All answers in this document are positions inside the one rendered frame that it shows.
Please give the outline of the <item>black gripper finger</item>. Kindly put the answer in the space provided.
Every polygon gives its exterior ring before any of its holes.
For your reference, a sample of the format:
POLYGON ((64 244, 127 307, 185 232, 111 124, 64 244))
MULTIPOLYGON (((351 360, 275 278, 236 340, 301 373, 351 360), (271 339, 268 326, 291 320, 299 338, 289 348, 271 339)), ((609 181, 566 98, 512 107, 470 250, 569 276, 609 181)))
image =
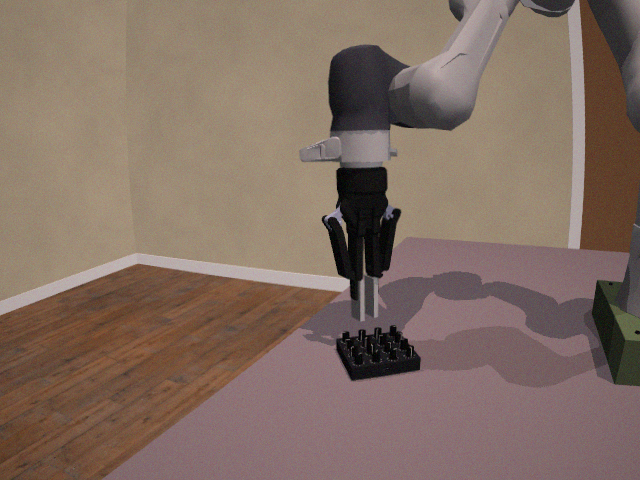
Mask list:
POLYGON ((365 292, 363 279, 363 238, 365 236, 366 209, 357 209, 357 230, 348 227, 348 249, 341 225, 343 224, 340 207, 329 216, 324 215, 322 222, 328 230, 337 272, 350 279, 351 317, 365 321, 365 292), (352 268, 351 268, 352 267, 352 268))
POLYGON ((396 224, 401 210, 388 204, 380 226, 381 208, 371 208, 372 228, 366 228, 364 236, 365 251, 365 313, 373 318, 378 317, 379 279, 383 271, 390 268, 396 224), (383 254, 383 255, 382 255, 383 254))

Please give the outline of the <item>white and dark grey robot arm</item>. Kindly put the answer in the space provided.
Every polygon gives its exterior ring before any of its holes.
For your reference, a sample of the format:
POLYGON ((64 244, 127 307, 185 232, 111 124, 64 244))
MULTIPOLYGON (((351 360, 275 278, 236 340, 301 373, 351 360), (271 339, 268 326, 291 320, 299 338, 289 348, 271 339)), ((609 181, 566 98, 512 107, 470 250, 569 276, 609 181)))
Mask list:
MULTIPOLYGON (((640 133, 640 0, 587 1, 628 89, 627 116, 640 133)), ((390 125, 452 131, 467 121, 480 78, 518 3, 449 0, 452 14, 462 22, 438 56, 416 66, 401 63, 377 45, 337 53, 328 80, 330 138, 299 150, 300 160, 382 167, 397 156, 390 147, 390 125)), ((614 301, 640 318, 640 182, 629 254, 614 301)))

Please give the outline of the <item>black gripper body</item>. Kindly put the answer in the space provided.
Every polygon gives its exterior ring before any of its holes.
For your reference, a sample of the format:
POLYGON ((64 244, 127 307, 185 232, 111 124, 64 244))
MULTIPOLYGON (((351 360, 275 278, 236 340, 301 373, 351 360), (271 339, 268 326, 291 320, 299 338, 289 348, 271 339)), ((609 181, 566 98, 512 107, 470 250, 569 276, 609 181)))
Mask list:
POLYGON ((387 169, 378 168, 338 168, 336 170, 338 201, 336 209, 340 207, 342 219, 348 227, 357 230, 357 209, 365 207, 367 217, 365 228, 372 228, 371 208, 380 206, 380 220, 388 207, 387 169), (359 170, 368 169, 368 170, 359 170), (382 193, 376 194, 374 193, 382 193))

